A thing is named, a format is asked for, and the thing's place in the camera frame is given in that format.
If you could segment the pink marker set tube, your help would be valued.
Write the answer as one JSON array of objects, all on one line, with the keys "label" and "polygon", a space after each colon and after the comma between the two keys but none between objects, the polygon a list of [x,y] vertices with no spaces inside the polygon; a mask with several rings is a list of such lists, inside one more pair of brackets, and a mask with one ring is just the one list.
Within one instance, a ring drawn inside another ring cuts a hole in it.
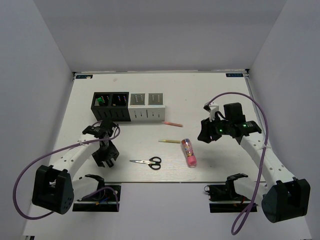
[{"label": "pink marker set tube", "polygon": [[181,147],[184,152],[186,163],[190,168],[194,168],[197,165],[197,159],[194,154],[193,146],[188,138],[181,141]]}]

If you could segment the black handled scissors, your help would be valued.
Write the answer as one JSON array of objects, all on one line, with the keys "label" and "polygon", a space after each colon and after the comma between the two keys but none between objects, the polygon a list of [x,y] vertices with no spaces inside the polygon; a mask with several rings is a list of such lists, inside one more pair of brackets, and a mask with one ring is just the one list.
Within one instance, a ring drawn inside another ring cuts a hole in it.
[{"label": "black handled scissors", "polygon": [[158,156],[153,156],[149,160],[130,160],[129,162],[148,165],[152,170],[157,171],[161,169],[162,159]]}]

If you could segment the green cap black highlighter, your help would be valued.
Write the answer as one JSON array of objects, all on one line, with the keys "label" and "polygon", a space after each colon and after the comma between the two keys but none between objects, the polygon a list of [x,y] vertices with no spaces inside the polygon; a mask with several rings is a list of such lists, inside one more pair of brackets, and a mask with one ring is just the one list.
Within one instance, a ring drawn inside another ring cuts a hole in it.
[{"label": "green cap black highlighter", "polygon": [[98,102],[99,104],[104,104],[104,103],[105,103],[105,101],[104,101],[104,99],[103,99],[102,97],[99,97],[99,98],[97,99],[97,102]]}]

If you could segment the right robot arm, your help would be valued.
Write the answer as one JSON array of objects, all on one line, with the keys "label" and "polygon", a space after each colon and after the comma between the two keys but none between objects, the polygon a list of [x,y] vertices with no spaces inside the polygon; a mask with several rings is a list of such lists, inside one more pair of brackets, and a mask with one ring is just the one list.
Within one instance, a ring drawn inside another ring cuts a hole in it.
[{"label": "right robot arm", "polygon": [[262,168],[265,184],[260,185],[254,204],[261,206],[272,222],[303,217],[307,214],[310,184],[296,178],[264,144],[262,130],[255,121],[247,121],[239,102],[223,106],[224,114],[215,103],[205,105],[209,117],[201,121],[198,140],[207,144],[222,136],[230,136],[248,153],[258,168]]}]

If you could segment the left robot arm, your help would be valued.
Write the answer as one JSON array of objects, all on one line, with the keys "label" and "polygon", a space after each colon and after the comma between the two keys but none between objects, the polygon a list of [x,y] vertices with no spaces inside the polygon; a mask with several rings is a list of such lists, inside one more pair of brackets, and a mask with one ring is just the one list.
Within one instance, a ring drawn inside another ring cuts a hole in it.
[{"label": "left robot arm", "polygon": [[77,177],[76,173],[87,160],[93,160],[99,167],[112,167],[119,156],[112,140],[119,134],[118,124],[108,119],[99,126],[87,126],[75,146],[69,147],[56,162],[36,170],[32,204],[63,215],[74,201],[103,199],[106,194],[103,177],[93,173]]}]

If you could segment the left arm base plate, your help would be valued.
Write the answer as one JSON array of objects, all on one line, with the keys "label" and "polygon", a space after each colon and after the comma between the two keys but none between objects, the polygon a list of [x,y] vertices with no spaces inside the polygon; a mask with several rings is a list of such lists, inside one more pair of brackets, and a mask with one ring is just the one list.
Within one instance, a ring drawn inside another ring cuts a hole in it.
[{"label": "left arm base plate", "polygon": [[106,189],[94,196],[74,201],[72,211],[92,213],[119,212],[122,186],[120,184],[112,184],[108,185],[108,187],[112,188],[115,191],[118,203],[116,202],[116,197],[113,194],[113,191],[110,189]]}]

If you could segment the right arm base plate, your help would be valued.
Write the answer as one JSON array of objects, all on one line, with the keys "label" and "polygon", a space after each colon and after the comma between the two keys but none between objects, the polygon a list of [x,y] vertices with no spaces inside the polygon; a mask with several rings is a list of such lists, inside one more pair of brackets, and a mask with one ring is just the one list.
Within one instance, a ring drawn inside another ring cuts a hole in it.
[{"label": "right arm base plate", "polygon": [[209,211],[212,214],[241,213],[251,202],[242,195],[232,198],[224,184],[206,185],[203,190],[208,195]]}]

